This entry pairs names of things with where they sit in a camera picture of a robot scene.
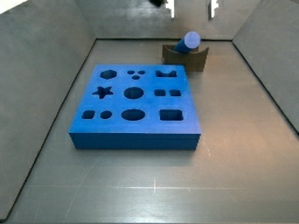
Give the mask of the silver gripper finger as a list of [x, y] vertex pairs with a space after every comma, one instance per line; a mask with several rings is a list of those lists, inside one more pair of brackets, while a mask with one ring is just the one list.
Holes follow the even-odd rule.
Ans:
[[208, 19], [215, 18], [217, 8], [219, 8], [219, 0], [209, 0], [209, 2], [208, 2]]
[[174, 6], [173, 6], [173, 0], [164, 0], [164, 7], [169, 10], [170, 12], [170, 17], [174, 17]]

